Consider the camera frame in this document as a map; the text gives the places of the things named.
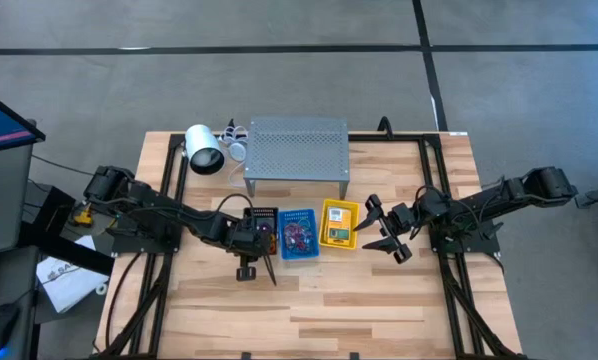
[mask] wooden table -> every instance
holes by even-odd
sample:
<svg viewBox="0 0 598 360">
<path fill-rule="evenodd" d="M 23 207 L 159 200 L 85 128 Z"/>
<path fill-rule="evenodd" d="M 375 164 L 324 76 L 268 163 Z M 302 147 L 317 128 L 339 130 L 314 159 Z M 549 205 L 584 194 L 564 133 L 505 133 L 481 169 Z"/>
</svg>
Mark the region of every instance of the wooden table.
<svg viewBox="0 0 598 360">
<path fill-rule="evenodd" d="M 137 178 L 155 189 L 160 187 L 170 134 L 147 133 L 141 152 Z M 469 138 L 440 136 L 453 197 L 480 191 Z M 432 149 L 429 157 L 434 159 Z M 245 194 L 245 188 L 228 184 L 234 166 L 229 162 L 212 176 L 188 169 L 184 202 L 197 209 L 214 209 L 226 195 Z M 436 171 L 434 161 L 431 166 Z M 376 193 L 385 209 L 399 202 L 412 205 L 416 189 L 424 183 L 419 150 L 410 142 L 351 142 L 350 169 L 346 199 L 363 203 Z M 259 184 L 253 202 L 281 210 L 314 208 L 320 214 L 323 199 L 337 196 L 337 184 L 267 181 Z M 222 211 L 240 216 L 245 205 L 243 200 L 231 199 Z M 261 261 L 255 281 L 237 282 L 237 258 L 185 231 L 174 258 L 159 357 L 235 358 L 249 351 L 254 358 L 347 358 L 350 352 L 359 352 L 362 358 L 453 358 L 438 260 L 426 229 L 408 242 L 413 256 L 403 265 L 385 253 L 361 249 L 380 238 L 378 229 L 376 224 L 360 232 L 355 251 L 322 247 L 321 255 L 309 261 L 287 262 L 274 256 L 277 287 L 265 275 Z M 96 340 L 100 348 L 112 293 L 131 258 L 116 260 Z M 521 351 L 501 270 L 482 254 L 466 258 L 477 309 L 504 344 Z M 136 309 L 144 262 L 145 255 L 123 284 L 113 314 L 112 338 Z M 470 351 L 462 310 L 460 318 Z M 149 314 L 142 351 L 147 350 L 151 325 Z"/>
</svg>

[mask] black floor stripe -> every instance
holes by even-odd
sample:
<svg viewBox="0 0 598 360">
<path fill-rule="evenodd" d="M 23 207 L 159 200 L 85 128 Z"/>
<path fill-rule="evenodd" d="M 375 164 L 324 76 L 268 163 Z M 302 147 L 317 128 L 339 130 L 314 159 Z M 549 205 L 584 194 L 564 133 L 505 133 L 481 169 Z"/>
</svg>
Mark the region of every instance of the black floor stripe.
<svg viewBox="0 0 598 360">
<path fill-rule="evenodd" d="M 417 20 L 419 41 L 421 42 L 421 51 L 423 52 L 423 63 L 426 67 L 426 77 L 428 78 L 428 89 L 430 90 L 430 96 L 434 100 L 432 106 L 435 111 L 437 130 L 448 131 L 446 112 L 443 109 L 443 100 L 441 100 L 441 89 L 439 88 L 437 71 L 435 70 L 435 61 L 430 52 L 430 39 L 428 38 L 428 28 L 426 27 L 426 19 L 423 15 L 421 0 L 412 0 L 412 7 L 415 12 L 415 19 Z"/>
<path fill-rule="evenodd" d="M 598 44 L 432 45 L 432 52 L 568 52 L 598 51 Z"/>
<path fill-rule="evenodd" d="M 72 49 L 0 49 L 0 55 L 193 55 L 193 54 L 293 54 L 350 52 L 421 51 L 419 45 L 350 44 L 350 45 L 261 45 L 261 46 L 190 46 L 139 48 L 72 48 Z"/>
<path fill-rule="evenodd" d="M 598 44 L 564 45 L 420 45 L 341 44 L 341 45 L 258 45 L 258 46 L 183 46 L 131 48 L 3 48 L 0 55 L 202 55 L 202 54 L 301 54 L 301 53 L 393 53 L 393 52 L 593 52 Z"/>
</svg>

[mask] blue plastic container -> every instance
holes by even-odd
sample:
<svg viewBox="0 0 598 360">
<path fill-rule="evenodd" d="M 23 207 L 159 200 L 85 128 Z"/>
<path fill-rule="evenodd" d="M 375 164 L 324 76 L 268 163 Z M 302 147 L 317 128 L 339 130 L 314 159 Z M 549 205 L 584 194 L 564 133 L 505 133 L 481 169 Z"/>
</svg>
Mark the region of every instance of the blue plastic container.
<svg viewBox="0 0 598 360">
<path fill-rule="evenodd" d="M 280 211 L 278 229 L 281 257 L 284 260 L 307 259 L 319 256 L 319 229 L 317 229 L 313 209 Z M 292 239 L 290 241 L 286 239 L 286 232 L 292 233 L 293 231 L 295 239 L 299 241 L 293 242 Z"/>
</svg>

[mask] blue basket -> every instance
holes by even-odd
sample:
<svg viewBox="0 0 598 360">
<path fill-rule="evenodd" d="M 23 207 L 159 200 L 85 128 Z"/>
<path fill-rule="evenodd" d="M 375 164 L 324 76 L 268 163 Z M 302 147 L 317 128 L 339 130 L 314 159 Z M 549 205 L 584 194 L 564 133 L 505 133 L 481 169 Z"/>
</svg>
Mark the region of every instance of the blue basket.
<svg viewBox="0 0 598 360">
<path fill-rule="evenodd" d="M 297 247 L 292 249 L 291 247 L 294 245 L 287 242 L 285 236 L 285 229 L 288 224 L 297 224 L 297 226 L 302 227 L 302 234 L 308 235 L 308 241 L 303 241 L 305 238 L 302 237 L 302 241 L 296 242 Z M 313 209 L 280 211 L 278 230 L 281 257 L 284 260 L 307 259 L 319 256 L 319 229 L 317 229 L 315 211 Z"/>
</svg>

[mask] table leg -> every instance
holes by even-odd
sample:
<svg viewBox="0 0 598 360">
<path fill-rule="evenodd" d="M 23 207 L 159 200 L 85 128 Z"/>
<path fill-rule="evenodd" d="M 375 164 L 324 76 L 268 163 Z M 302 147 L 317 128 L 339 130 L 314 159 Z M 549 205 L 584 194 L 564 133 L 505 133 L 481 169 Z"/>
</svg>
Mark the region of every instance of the table leg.
<svg viewBox="0 0 598 360">
<path fill-rule="evenodd" d="M 342 181 L 339 183 L 339 200 L 344 200 L 346 198 L 346 192 L 348 191 L 348 182 Z"/>
<path fill-rule="evenodd" d="M 248 196 L 255 197 L 255 181 L 245 178 L 244 180 L 246 181 L 246 189 L 248 189 Z"/>
</svg>

